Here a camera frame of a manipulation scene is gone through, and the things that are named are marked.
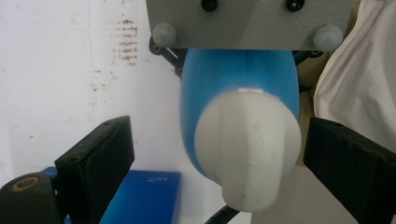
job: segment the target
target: black metal frame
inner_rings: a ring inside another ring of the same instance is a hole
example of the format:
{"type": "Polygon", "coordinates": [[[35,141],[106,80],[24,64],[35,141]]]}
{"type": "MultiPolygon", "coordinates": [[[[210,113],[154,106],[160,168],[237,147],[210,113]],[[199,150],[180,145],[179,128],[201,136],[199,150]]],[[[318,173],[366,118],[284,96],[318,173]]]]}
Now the black metal frame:
{"type": "Polygon", "coordinates": [[[318,58],[322,56],[323,52],[317,50],[294,50],[294,62],[296,66],[305,61],[308,58],[318,58]]]}
{"type": "Polygon", "coordinates": [[[149,51],[154,55],[163,56],[166,61],[175,67],[175,74],[181,77],[183,74],[184,61],[186,59],[188,49],[168,49],[154,43],[153,38],[149,39],[149,51]]]}
{"type": "Polygon", "coordinates": [[[108,120],[55,165],[58,174],[20,176],[0,190],[0,223],[99,223],[134,161],[129,117],[108,120]]]}

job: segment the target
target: white plastic cap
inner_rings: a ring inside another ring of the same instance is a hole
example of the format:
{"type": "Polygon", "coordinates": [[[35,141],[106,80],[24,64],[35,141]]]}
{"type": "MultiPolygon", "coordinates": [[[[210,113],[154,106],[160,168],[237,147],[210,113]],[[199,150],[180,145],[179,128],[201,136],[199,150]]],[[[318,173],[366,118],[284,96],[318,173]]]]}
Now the white plastic cap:
{"type": "Polygon", "coordinates": [[[276,200],[300,146],[296,118],[278,98],[256,89],[216,97],[195,132],[203,171],[222,186],[224,201],[244,212],[263,210],[276,200]]]}
{"type": "Polygon", "coordinates": [[[319,28],[314,35],[315,48],[323,52],[337,49],[343,40],[343,31],[339,27],[330,24],[319,28]]]}
{"type": "Polygon", "coordinates": [[[152,38],[154,43],[163,48],[170,48],[176,43],[176,29],[170,23],[160,23],[154,27],[152,38]]]}

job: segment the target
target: black cable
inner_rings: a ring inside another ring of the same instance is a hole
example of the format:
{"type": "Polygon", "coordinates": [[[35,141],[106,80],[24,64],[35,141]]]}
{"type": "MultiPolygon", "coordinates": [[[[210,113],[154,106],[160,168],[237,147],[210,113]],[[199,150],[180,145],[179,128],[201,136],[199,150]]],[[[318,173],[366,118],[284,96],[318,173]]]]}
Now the black cable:
{"type": "Polygon", "coordinates": [[[224,224],[228,223],[238,215],[239,211],[231,208],[228,205],[222,207],[215,215],[213,215],[205,224],[224,224]]]}

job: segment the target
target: gray metal plate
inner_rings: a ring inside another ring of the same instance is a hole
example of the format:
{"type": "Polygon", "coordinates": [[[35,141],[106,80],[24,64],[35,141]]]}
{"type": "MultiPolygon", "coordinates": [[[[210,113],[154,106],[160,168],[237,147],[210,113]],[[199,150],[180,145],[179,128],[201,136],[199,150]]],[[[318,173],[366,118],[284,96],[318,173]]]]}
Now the gray metal plate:
{"type": "Polygon", "coordinates": [[[174,48],[315,49],[315,31],[345,30],[353,0],[305,0],[297,12],[283,0],[219,0],[206,12],[200,0],[147,0],[151,32],[161,22],[177,30],[174,48]]]}

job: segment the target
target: black bolt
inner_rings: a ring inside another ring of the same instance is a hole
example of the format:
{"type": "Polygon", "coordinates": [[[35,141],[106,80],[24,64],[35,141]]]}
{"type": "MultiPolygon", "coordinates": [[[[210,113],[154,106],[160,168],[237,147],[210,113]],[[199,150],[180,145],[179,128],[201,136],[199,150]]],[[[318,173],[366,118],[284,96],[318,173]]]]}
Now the black bolt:
{"type": "Polygon", "coordinates": [[[176,69],[175,69],[175,74],[176,74],[178,77],[181,77],[181,74],[183,74],[183,68],[176,68],[176,69]]]}
{"type": "Polygon", "coordinates": [[[308,51],[308,57],[310,58],[318,58],[323,54],[323,52],[318,51],[318,50],[311,50],[308,51]]]}
{"type": "Polygon", "coordinates": [[[163,51],[163,48],[161,48],[159,45],[154,45],[153,47],[152,47],[152,50],[155,52],[155,53],[161,53],[161,51],[163,51]]]}
{"type": "Polygon", "coordinates": [[[218,0],[202,0],[201,6],[207,12],[214,11],[218,7],[218,0]]]}
{"type": "Polygon", "coordinates": [[[286,2],[286,7],[289,11],[296,12],[303,8],[305,0],[288,0],[286,2]]]}

